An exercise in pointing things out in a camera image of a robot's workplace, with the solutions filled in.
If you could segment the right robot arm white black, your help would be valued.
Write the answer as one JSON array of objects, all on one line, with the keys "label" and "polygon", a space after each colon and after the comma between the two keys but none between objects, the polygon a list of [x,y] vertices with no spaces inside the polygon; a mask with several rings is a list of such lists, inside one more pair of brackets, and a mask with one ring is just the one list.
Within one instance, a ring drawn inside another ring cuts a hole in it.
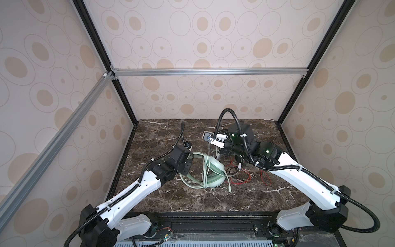
[{"label": "right robot arm white black", "polygon": [[[279,211],[270,227],[290,231],[298,227],[315,226],[330,233],[342,228],[363,234],[380,229],[381,223],[376,214],[352,199],[348,187],[326,182],[275,144],[257,141],[251,127],[241,122],[231,108],[221,112],[210,142],[226,155],[234,155],[241,163],[249,163],[282,178],[309,198],[302,206]],[[373,225],[369,228],[346,226],[348,203],[365,212]]]}]

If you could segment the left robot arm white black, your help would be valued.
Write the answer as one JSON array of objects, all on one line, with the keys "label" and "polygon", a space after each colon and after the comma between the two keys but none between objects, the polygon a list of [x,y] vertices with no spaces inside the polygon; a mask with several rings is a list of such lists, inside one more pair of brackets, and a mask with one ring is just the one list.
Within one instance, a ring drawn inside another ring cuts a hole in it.
[{"label": "left robot arm white black", "polygon": [[126,220],[125,215],[152,192],[173,180],[179,173],[187,173],[194,154],[185,144],[185,122],[181,122],[180,133],[166,153],[150,159],[143,167],[138,179],[119,194],[97,207],[86,206],[80,215],[80,223],[66,239],[68,247],[78,236],[84,247],[113,247],[118,242],[156,231],[157,223],[153,216],[140,214]]}]

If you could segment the mint green headphones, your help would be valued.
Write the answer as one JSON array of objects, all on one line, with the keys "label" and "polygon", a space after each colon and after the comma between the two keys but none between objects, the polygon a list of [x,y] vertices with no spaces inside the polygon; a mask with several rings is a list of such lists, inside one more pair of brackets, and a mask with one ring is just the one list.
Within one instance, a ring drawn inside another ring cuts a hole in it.
[{"label": "mint green headphones", "polygon": [[206,189],[218,187],[227,180],[229,182],[229,177],[226,174],[225,166],[219,162],[214,157],[201,152],[194,152],[194,158],[201,158],[203,160],[203,170],[202,170],[202,181],[195,179],[192,175],[188,174],[186,177],[197,184],[189,184],[180,174],[180,178],[183,183],[192,189]]}]

